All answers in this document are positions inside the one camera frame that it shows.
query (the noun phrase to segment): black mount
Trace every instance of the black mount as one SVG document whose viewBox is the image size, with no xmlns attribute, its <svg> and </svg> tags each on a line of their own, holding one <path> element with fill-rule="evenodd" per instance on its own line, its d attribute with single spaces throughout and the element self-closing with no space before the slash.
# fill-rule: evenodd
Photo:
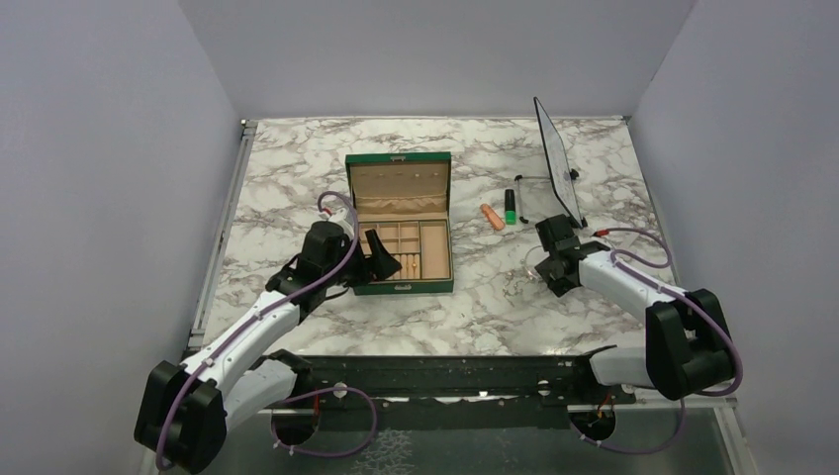
<svg viewBox="0 0 839 475">
<path fill-rule="evenodd" d="M 554 216 L 536 224 L 548 257 L 536 272 L 557 297 L 580 286 L 580 261 L 594 252 L 609 250 L 596 241 L 580 244 L 568 218 Z M 728 325 L 716 296 L 704 289 L 686 292 L 726 334 Z M 656 302 L 646 311 L 647 374 L 655 389 L 676 401 L 734 376 L 733 359 L 719 335 L 678 300 Z M 694 335 L 688 337 L 686 331 Z"/>
<path fill-rule="evenodd" d="M 565 215 L 558 215 L 536 223 L 536 231 L 542 248 L 548 257 L 536 264 L 536 272 L 548 284 L 548 289 L 557 297 L 580 287 L 580 261 L 587 255 L 608 247 L 591 241 L 580 244 L 574 235 L 571 221 Z"/>
<path fill-rule="evenodd" d="M 343 228 L 335 223 L 318 221 L 306 233 L 303 249 L 285 264 L 279 272 L 272 275 L 265 284 L 268 292 L 279 292 L 291 295 L 325 276 L 346 255 L 349 250 L 350 239 Z M 361 249 L 357 246 L 347 267 L 357 264 L 363 259 Z M 307 292 L 291 301 L 300 308 L 302 322 L 314 309 L 326 299 L 326 289 L 338 283 L 341 275 L 335 275 L 328 282 Z"/>
</svg>

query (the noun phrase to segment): orange marker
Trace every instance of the orange marker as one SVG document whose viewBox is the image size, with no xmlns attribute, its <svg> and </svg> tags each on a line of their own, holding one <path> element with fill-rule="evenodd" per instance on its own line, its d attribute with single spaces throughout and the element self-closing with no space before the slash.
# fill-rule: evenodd
<svg viewBox="0 0 839 475">
<path fill-rule="evenodd" d="M 493 229 L 496 231 L 500 231 L 504 228 L 504 222 L 499 218 L 496 212 L 490 208 L 490 205 L 484 203 L 481 205 L 481 211 L 484 213 L 484 216 L 487 217 L 487 221 L 493 225 Z"/>
</svg>

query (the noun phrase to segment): white wall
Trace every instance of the white wall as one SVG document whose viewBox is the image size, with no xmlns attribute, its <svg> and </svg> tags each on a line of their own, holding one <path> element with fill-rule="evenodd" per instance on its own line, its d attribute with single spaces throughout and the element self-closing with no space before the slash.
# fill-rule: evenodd
<svg viewBox="0 0 839 475">
<path fill-rule="evenodd" d="M 743 353 L 765 474 L 839 473 L 839 3 L 699 0 L 630 123 L 688 286 Z"/>
<path fill-rule="evenodd" d="M 694 0 L 180 0 L 236 109 L 628 115 Z"/>
<path fill-rule="evenodd" d="M 133 472 L 145 377 L 186 342 L 237 114 L 174 1 L 0 10 L 0 472 Z"/>
</svg>

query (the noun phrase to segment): green jewelry box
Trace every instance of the green jewelry box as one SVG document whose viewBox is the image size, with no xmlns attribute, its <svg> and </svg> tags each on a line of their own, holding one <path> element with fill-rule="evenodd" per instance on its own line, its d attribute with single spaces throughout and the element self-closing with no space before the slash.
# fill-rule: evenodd
<svg viewBox="0 0 839 475">
<path fill-rule="evenodd" d="M 376 230 L 402 271 L 355 287 L 356 295 L 436 294 L 454 290 L 451 258 L 451 153 L 367 153 L 346 156 L 346 176 L 364 233 Z"/>
</svg>

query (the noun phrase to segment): orange wire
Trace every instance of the orange wire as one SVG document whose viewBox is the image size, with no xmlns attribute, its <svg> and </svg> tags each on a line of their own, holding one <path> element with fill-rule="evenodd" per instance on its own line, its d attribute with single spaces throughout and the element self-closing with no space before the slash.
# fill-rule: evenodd
<svg viewBox="0 0 839 475">
<path fill-rule="evenodd" d="M 315 417 L 321 414 L 321 396 L 315 396 L 315 404 L 312 409 L 315 410 Z"/>
<path fill-rule="evenodd" d="M 598 405 L 598 419 L 603 417 L 603 411 L 601 408 L 606 404 L 606 402 L 612 401 L 611 399 L 611 390 L 606 391 L 606 397 L 604 398 L 603 402 Z M 614 410 L 614 401 L 611 402 L 611 408 Z"/>
</svg>

